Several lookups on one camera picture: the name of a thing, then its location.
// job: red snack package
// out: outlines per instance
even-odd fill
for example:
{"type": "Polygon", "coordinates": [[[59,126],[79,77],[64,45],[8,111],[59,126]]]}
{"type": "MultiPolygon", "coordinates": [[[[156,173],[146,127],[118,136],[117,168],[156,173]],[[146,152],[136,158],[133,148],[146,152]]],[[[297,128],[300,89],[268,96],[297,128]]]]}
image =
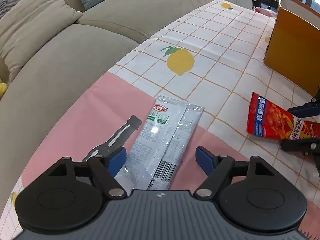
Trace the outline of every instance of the red snack package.
{"type": "Polygon", "coordinates": [[[276,140],[319,137],[320,123],[304,121],[252,93],[247,132],[276,140]]]}

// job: metal rivet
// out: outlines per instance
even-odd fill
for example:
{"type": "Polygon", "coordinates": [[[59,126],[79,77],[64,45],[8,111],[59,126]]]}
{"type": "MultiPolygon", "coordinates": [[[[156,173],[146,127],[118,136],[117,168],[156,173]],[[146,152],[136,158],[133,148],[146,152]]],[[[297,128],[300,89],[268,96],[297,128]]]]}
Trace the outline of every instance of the metal rivet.
{"type": "Polygon", "coordinates": [[[109,190],[109,194],[113,197],[121,197],[124,194],[124,190],[121,188],[113,188],[109,190]]]}
{"type": "Polygon", "coordinates": [[[317,147],[316,143],[311,143],[310,148],[311,150],[314,150],[317,147]]]}
{"type": "Polygon", "coordinates": [[[197,190],[197,195],[200,197],[209,197],[212,194],[212,191],[207,188],[201,188],[197,190]]]}

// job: beige sofa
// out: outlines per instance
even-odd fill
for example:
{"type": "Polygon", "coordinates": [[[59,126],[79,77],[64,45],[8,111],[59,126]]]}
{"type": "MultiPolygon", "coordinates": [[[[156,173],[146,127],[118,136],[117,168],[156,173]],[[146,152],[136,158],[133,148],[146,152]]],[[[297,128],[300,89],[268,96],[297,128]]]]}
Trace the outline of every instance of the beige sofa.
{"type": "MultiPolygon", "coordinates": [[[[69,107],[148,37],[213,0],[105,0],[47,42],[0,101],[0,211],[28,160],[69,107]]],[[[252,8],[252,0],[227,0],[252,8]]],[[[0,62],[2,79],[7,72],[0,62]]]]}

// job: lemon print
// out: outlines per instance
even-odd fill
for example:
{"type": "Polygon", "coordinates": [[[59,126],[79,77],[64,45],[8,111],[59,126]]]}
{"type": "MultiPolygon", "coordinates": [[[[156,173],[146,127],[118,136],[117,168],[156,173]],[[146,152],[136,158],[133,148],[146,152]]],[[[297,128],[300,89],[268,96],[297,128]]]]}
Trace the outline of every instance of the lemon print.
{"type": "Polygon", "coordinates": [[[178,76],[182,76],[185,72],[193,68],[195,64],[195,58],[193,55],[184,48],[166,47],[161,49],[167,49],[165,56],[169,55],[167,59],[168,68],[175,72],[178,76]]]}
{"type": "Polygon", "coordinates": [[[10,198],[11,198],[12,206],[14,206],[14,203],[16,202],[17,196],[18,196],[17,193],[15,193],[15,192],[11,193],[10,198]]]}
{"type": "Polygon", "coordinates": [[[224,2],[224,3],[220,4],[220,5],[221,5],[223,8],[226,8],[226,9],[228,9],[228,10],[233,10],[232,5],[229,4],[229,3],[224,2]]]}

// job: cardboard box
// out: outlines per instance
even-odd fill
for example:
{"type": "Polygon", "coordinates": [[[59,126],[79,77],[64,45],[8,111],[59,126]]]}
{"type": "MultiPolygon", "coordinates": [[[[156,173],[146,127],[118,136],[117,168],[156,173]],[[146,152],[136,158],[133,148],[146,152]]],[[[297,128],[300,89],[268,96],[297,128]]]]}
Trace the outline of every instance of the cardboard box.
{"type": "Polygon", "coordinates": [[[315,96],[320,85],[320,14],[281,0],[264,63],[315,96]]]}

